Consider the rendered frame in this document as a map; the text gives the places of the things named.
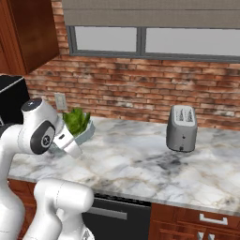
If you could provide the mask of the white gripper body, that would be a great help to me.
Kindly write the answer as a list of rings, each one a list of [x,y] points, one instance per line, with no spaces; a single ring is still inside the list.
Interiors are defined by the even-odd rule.
[[[73,158],[78,158],[83,152],[75,140],[64,141],[63,150]]]

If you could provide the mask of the brown wooden wall cupboard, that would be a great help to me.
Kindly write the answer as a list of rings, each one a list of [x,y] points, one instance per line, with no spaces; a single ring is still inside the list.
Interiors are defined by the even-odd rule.
[[[26,75],[58,54],[51,0],[0,0],[0,73]]]

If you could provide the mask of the grey framed window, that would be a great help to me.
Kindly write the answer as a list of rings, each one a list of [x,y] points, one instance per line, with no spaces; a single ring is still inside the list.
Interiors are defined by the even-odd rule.
[[[67,27],[72,56],[240,64],[239,29]]]

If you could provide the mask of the beige roller blind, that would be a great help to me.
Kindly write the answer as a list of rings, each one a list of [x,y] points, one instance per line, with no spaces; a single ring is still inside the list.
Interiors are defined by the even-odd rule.
[[[240,0],[62,0],[66,25],[240,29]]]

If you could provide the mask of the brown wooden base cupboard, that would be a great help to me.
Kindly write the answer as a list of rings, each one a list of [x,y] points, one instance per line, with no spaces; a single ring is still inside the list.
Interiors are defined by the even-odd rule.
[[[25,208],[24,222],[18,240],[23,240],[37,210],[37,203],[34,198],[35,183],[21,180],[8,179],[10,189],[22,200]]]

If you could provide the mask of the black fridge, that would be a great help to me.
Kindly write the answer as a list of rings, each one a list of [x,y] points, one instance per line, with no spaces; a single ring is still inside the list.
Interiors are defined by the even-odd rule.
[[[22,124],[22,105],[30,99],[23,76],[0,75],[0,121]]]

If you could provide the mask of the brown wooden cupboard door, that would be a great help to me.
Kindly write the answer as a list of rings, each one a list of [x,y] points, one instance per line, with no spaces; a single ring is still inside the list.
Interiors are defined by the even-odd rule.
[[[184,232],[158,229],[149,235],[149,240],[198,240],[198,232],[204,233],[203,240],[208,240],[209,233],[215,235],[215,240],[240,240],[240,235],[197,229],[186,229]]]

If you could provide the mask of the black dishwasher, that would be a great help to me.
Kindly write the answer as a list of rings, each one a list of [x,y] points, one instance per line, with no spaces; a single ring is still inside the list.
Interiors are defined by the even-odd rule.
[[[96,240],[148,240],[150,202],[96,193],[92,207],[127,213],[127,220],[83,213]]]

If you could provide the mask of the brown wooden drawer front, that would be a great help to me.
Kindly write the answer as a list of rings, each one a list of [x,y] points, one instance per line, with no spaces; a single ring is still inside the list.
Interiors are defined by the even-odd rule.
[[[213,219],[228,219],[228,225],[213,224],[199,220],[199,214],[202,213],[206,218]],[[227,216],[217,213],[204,212],[201,210],[193,210],[189,208],[170,206],[165,204],[153,203],[151,219],[171,222],[171,223],[186,223],[196,224],[201,226],[209,226],[213,228],[223,228],[224,230],[239,231],[240,232],[240,217]]]

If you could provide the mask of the clear tupperware with green leaves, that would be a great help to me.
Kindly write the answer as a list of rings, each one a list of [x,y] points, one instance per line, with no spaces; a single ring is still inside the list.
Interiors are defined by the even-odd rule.
[[[78,145],[90,140],[95,133],[96,128],[91,119],[91,113],[84,112],[81,108],[74,108],[71,112],[64,112],[63,120]]]

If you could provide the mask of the silver toaster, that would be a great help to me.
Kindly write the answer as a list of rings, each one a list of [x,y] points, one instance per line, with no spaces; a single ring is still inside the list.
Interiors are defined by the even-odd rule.
[[[176,152],[189,153],[195,150],[197,138],[195,110],[188,105],[173,105],[166,130],[166,145]]]

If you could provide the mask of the white wall socket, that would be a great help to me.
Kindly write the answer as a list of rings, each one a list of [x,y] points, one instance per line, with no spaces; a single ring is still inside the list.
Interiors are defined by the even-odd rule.
[[[65,111],[68,108],[66,103],[66,97],[64,94],[55,93],[54,99],[55,99],[56,108],[58,110]]]

